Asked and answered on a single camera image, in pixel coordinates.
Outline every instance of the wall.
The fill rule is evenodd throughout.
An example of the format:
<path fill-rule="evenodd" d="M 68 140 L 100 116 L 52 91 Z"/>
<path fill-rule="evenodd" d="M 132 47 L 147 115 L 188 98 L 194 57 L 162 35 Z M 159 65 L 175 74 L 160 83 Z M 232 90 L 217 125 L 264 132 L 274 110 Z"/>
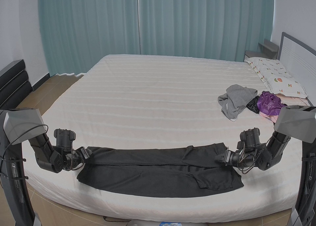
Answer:
<path fill-rule="evenodd" d="M 24 59 L 31 85 L 48 73 L 37 0 L 0 0 L 0 69 Z"/>
<path fill-rule="evenodd" d="M 315 0 L 274 0 L 274 22 L 271 41 L 280 45 L 286 32 L 316 49 Z"/>

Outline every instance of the mattress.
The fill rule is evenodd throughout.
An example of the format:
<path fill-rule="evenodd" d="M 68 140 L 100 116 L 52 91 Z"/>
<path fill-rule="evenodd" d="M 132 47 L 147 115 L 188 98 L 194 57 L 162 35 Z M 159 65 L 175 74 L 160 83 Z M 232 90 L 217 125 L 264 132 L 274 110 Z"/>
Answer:
<path fill-rule="evenodd" d="M 239 84 L 266 90 L 247 63 L 189 57 L 108 55 L 61 95 L 43 115 L 48 136 L 71 129 L 80 146 L 167 149 L 224 142 L 235 150 L 239 134 L 257 127 L 260 141 L 273 123 L 245 109 L 235 122 L 221 113 L 217 97 Z M 28 182 L 60 204 L 103 216 L 167 222 L 226 222 L 291 208 L 301 174 L 301 141 L 292 138 L 279 164 L 242 175 L 244 187 L 194 198 L 154 198 L 111 193 L 79 183 L 79 171 L 40 169 L 23 143 Z"/>

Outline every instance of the purple cloth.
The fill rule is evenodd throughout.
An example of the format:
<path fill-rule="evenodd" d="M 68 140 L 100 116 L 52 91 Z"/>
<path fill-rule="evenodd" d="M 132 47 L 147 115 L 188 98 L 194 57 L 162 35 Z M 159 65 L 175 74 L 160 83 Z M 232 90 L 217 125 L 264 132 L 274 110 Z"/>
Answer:
<path fill-rule="evenodd" d="M 281 99 L 279 97 L 268 91 L 262 92 L 258 99 L 257 105 L 260 112 L 266 115 L 279 115 L 281 108 L 286 106 L 281 103 Z"/>

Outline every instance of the white headboard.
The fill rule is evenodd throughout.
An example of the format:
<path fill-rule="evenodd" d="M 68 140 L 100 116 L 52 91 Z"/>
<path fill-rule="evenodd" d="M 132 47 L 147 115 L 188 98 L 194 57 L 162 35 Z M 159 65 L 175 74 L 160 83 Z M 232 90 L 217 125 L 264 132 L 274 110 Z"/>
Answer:
<path fill-rule="evenodd" d="M 304 87 L 307 99 L 316 106 L 316 51 L 283 32 L 278 60 Z"/>

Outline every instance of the black pants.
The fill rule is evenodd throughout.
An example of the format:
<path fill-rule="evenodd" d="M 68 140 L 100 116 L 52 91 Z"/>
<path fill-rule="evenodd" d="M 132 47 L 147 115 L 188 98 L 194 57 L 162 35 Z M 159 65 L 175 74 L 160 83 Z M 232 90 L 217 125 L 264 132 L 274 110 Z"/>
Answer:
<path fill-rule="evenodd" d="M 199 197 L 243 187 L 231 166 L 215 161 L 223 143 L 178 149 L 88 147 L 93 156 L 77 179 L 97 189 L 148 197 Z"/>

